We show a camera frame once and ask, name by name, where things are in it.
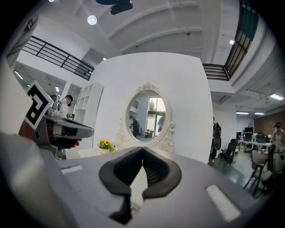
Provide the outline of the sunflower bouquet in pot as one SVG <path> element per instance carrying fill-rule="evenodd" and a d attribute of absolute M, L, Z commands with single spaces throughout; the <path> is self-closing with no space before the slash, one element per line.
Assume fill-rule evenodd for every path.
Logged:
<path fill-rule="evenodd" d="M 99 153 L 101 155 L 115 152 L 115 145 L 113 145 L 109 140 L 100 139 L 98 142 Z"/>

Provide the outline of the person's left hand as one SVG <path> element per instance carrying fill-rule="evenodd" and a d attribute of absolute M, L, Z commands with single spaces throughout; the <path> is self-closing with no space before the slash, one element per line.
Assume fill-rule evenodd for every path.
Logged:
<path fill-rule="evenodd" d="M 75 148 L 80 145 L 82 139 L 67 139 L 66 140 L 66 149 Z"/>

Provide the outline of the white shelf unit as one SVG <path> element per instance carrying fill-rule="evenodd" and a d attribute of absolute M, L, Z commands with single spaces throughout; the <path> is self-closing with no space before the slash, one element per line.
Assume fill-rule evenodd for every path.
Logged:
<path fill-rule="evenodd" d="M 74 109 L 74 120 L 83 125 L 95 127 L 98 106 L 104 86 L 94 82 L 81 89 Z"/>

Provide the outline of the black balcony railing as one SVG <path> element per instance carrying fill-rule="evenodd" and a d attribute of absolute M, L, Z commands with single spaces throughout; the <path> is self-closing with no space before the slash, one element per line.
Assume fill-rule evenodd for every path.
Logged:
<path fill-rule="evenodd" d="M 225 65 L 203 64 L 207 79 L 229 81 L 247 54 L 255 36 L 259 16 L 248 0 L 239 0 L 239 20 Z"/>
<path fill-rule="evenodd" d="M 35 36 L 29 39 L 22 50 L 72 72 L 87 81 L 90 80 L 94 71 L 92 65 Z"/>

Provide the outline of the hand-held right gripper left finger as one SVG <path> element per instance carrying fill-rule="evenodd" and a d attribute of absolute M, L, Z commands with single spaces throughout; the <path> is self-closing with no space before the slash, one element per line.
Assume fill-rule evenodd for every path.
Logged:
<path fill-rule="evenodd" d="M 99 178 L 106 189 L 113 195 L 123 198 L 117 212 L 110 215 L 111 219 L 127 224 L 131 214 L 131 184 L 139 173 L 143 162 L 143 148 L 129 149 L 125 154 L 106 162 L 99 171 Z"/>

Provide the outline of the person's left forearm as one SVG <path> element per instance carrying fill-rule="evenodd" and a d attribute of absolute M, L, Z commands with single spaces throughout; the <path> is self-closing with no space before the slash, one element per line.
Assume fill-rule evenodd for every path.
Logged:
<path fill-rule="evenodd" d="M 36 141 L 35 131 L 34 129 L 26 122 L 23 121 L 20 127 L 19 133 L 20 136 L 24 138 L 28 138 L 32 141 Z"/>

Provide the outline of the oval mirror white carved frame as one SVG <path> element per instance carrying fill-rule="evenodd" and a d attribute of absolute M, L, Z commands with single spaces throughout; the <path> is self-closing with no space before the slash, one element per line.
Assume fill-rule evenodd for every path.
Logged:
<path fill-rule="evenodd" d="M 121 148 L 141 146 L 174 152 L 174 128 L 168 100 L 158 87 L 146 82 L 127 105 L 116 142 Z"/>

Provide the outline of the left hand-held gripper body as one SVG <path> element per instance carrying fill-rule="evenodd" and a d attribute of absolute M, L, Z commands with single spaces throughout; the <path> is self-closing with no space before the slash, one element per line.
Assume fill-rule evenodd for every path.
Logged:
<path fill-rule="evenodd" d="M 34 129 L 36 144 L 49 150 L 56 156 L 58 151 L 66 149 L 67 139 L 83 139 L 92 137 L 94 129 L 68 128 L 63 125 L 63 117 L 47 115 L 48 108 L 53 104 L 50 96 L 34 81 L 27 89 L 27 95 L 33 101 L 24 120 Z"/>

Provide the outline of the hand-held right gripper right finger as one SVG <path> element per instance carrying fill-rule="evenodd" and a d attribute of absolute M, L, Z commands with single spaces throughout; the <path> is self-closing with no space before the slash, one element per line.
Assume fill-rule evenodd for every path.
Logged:
<path fill-rule="evenodd" d="M 181 181 L 182 172 L 179 165 L 148 147 L 142 150 L 142 166 L 147 176 L 148 186 L 142 193 L 142 197 L 155 199 L 167 196 Z"/>

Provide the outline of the white curved backdrop panel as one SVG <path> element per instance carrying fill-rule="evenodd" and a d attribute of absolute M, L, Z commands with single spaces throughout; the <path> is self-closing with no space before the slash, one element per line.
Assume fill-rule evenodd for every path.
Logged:
<path fill-rule="evenodd" d="M 120 119 L 138 87 L 158 88 L 170 104 L 175 152 L 207 163 L 212 143 L 212 99 L 200 59 L 176 53 L 135 53 L 101 62 L 95 81 L 103 85 L 94 141 L 114 140 Z"/>

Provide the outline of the grey chair black legs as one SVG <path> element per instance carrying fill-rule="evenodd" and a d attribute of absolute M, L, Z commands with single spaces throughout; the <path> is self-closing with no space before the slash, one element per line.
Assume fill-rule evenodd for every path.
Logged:
<path fill-rule="evenodd" d="M 268 170 L 270 159 L 264 157 L 256 150 L 253 150 L 251 155 L 252 173 L 243 188 L 245 189 L 252 182 L 250 187 L 254 185 L 255 190 L 257 190 L 259 185 L 268 181 L 272 175 L 272 172 Z"/>

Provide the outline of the black office chair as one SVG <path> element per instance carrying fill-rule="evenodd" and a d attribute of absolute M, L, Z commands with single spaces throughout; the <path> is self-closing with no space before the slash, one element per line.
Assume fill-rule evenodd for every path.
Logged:
<path fill-rule="evenodd" d="M 238 144 L 237 139 L 231 139 L 226 150 L 222 150 L 220 157 L 229 164 L 232 164 Z"/>

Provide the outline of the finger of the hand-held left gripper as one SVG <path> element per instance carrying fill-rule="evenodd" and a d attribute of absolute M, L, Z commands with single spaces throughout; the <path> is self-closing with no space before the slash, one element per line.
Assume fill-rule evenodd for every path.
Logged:
<path fill-rule="evenodd" d="M 81 124 L 79 122 L 76 122 L 76 121 L 74 121 L 72 119 L 63 118 L 62 121 L 63 121 L 63 125 L 65 127 L 68 127 L 68 128 L 78 128 L 78 129 L 88 129 L 88 128 L 90 128 L 89 126 L 83 125 L 83 124 Z"/>

